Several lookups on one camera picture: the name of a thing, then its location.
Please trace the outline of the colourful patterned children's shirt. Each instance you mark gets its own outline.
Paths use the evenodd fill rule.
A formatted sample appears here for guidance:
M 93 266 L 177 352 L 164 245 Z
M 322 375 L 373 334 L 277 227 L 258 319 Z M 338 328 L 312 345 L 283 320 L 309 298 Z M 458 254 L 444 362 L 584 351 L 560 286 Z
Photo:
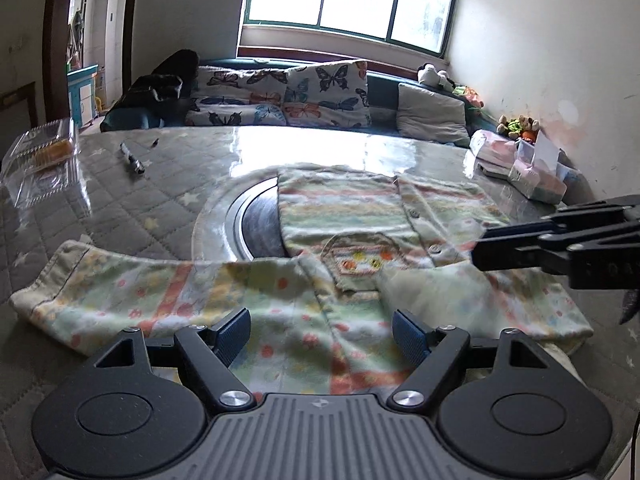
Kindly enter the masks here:
M 561 363 L 593 333 L 552 276 L 472 265 L 476 241 L 508 222 L 476 184 L 284 168 L 278 211 L 283 258 L 152 260 L 66 242 L 12 307 L 85 356 L 127 327 L 169 337 L 247 308 L 232 368 L 256 393 L 389 394 L 410 372 L 390 333 L 398 309 L 480 338 L 516 328 Z

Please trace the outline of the plastic wrapped tissue box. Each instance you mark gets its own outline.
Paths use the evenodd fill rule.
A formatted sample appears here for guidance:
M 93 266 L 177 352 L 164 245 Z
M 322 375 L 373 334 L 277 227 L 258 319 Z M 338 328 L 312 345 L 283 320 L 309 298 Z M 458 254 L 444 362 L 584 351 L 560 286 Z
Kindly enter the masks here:
M 508 179 L 518 192 L 535 202 L 559 205 L 566 193 L 566 185 L 560 179 L 521 159 L 514 160 Z

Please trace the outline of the clear plastic storage box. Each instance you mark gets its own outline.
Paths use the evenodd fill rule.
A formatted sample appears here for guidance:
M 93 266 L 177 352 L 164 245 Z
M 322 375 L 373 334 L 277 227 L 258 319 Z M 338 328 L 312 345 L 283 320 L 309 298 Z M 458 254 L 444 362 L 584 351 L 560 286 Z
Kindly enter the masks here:
M 526 140 L 518 140 L 516 144 L 516 158 L 527 165 L 541 170 L 546 174 L 554 174 L 568 188 L 573 186 L 580 177 L 580 171 L 575 169 L 562 148 L 558 148 L 547 138 L 542 139 L 542 149 Z

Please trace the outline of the pink tissue pack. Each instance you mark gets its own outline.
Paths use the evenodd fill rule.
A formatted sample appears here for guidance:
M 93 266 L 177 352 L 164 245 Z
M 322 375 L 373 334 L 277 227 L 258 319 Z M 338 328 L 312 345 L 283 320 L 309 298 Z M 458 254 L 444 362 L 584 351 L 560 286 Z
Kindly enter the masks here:
M 470 150 L 487 177 L 506 180 L 516 154 L 516 143 L 485 129 L 471 136 Z

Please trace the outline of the colourful stuffed toys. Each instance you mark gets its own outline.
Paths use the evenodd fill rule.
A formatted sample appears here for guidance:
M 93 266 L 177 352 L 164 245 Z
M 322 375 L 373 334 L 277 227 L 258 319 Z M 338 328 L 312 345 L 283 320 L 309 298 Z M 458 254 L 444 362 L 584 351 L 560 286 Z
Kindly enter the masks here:
M 540 129 L 538 120 L 524 115 L 513 118 L 502 115 L 496 127 L 498 134 L 507 136 L 513 141 L 524 140 L 530 144 L 536 143 Z

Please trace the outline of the round induction cooktop inset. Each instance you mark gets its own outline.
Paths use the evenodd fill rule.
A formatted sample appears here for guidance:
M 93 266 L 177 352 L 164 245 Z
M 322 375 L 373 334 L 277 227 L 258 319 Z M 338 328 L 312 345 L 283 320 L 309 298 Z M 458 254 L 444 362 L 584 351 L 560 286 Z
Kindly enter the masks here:
M 214 186 L 191 238 L 194 260 L 286 258 L 278 208 L 278 170 L 254 170 Z

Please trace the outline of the grey plain cushion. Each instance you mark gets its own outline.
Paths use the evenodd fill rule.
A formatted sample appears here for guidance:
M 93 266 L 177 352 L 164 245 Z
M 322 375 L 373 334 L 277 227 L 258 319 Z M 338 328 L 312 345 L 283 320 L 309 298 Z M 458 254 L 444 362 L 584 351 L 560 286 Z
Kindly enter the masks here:
M 396 128 L 410 139 L 470 144 L 463 102 L 411 84 L 398 84 Z

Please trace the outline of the silver black pen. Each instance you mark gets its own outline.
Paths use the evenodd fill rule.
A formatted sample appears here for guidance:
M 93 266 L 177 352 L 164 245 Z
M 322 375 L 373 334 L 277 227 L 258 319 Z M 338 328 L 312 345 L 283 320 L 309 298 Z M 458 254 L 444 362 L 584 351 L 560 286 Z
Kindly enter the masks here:
M 122 153 L 122 156 L 124 156 L 125 162 L 129 170 L 133 174 L 136 174 L 137 176 L 141 176 L 142 174 L 145 173 L 145 166 L 143 166 L 142 162 L 140 162 L 140 160 L 137 159 L 137 157 L 131 153 L 130 149 L 124 142 L 119 144 L 119 149 L 120 149 L 120 152 Z

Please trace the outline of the white plush toy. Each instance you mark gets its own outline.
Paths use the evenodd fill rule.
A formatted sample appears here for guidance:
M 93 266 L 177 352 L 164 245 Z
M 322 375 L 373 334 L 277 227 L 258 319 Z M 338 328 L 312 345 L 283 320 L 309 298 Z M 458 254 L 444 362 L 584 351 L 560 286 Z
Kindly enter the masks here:
M 453 92 L 456 83 L 449 77 L 446 70 L 436 70 L 433 64 L 424 64 L 416 73 L 418 81 L 427 87 L 433 87 L 448 92 Z

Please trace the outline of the teal sofa bench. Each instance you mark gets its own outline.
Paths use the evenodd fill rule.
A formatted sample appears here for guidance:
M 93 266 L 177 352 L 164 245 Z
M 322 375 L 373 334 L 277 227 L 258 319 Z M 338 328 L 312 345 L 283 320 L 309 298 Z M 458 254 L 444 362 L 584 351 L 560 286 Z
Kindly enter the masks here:
M 200 65 L 230 68 L 230 70 L 262 70 L 263 68 L 285 70 L 299 65 L 310 65 L 310 62 L 280 60 L 280 58 L 210 58 L 209 60 L 201 60 Z M 396 129 L 400 84 L 410 84 L 410 86 L 418 89 L 423 88 L 415 80 L 368 69 L 368 91 L 372 125 L 364 128 L 363 132 L 382 134 L 383 136 L 400 136 Z M 469 136 L 472 136 L 478 129 L 496 131 L 496 123 L 479 108 L 472 106 L 462 96 L 455 96 L 452 93 L 432 87 L 424 87 L 423 89 L 440 93 L 443 96 L 450 96 L 450 98 L 457 99 L 463 103 L 465 127 Z

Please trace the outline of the clear plastic container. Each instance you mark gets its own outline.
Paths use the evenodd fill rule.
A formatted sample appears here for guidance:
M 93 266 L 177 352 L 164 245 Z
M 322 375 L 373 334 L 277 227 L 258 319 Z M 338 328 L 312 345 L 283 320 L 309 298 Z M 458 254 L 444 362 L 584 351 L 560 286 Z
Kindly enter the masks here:
M 26 209 L 64 193 L 89 209 L 87 179 L 79 162 L 77 128 L 63 118 L 30 129 L 3 156 L 1 184 L 17 209 Z

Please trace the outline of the butterfly pillow left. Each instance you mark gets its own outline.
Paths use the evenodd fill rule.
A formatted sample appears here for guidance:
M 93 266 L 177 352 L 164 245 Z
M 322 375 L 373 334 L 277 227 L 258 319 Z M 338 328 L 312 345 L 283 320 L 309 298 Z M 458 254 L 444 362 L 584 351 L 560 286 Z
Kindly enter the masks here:
M 184 116 L 187 126 L 286 126 L 285 70 L 201 66 Z

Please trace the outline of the butterfly pillow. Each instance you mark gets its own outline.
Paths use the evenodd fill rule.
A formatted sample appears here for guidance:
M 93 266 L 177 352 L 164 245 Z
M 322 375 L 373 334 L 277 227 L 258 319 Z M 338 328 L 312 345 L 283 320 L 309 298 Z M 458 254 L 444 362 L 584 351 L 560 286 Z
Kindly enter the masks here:
M 286 126 L 285 70 L 201 66 L 184 116 L 187 126 Z
M 299 65 L 286 72 L 282 110 L 294 127 L 362 129 L 371 125 L 368 63 Z

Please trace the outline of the butterfly pillow right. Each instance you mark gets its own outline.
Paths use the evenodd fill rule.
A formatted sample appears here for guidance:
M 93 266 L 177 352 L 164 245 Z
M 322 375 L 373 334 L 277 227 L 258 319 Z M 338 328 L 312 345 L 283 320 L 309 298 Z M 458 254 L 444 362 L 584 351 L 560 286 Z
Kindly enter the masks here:
M 286 72 L 282 110 L 294 127 L 362 129 L 371 125 L 368 63 L 299 65 Z

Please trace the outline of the blue white small cabinet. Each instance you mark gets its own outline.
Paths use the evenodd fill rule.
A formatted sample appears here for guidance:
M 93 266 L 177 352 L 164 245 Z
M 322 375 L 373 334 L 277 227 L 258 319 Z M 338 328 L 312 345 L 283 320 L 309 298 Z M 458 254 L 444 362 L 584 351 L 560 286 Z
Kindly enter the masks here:
M 82 129 L 90 125 L 98 116 L 96 110 L 96 64 L 72 70 L 66 76 L 70 117 L 75 126 Z

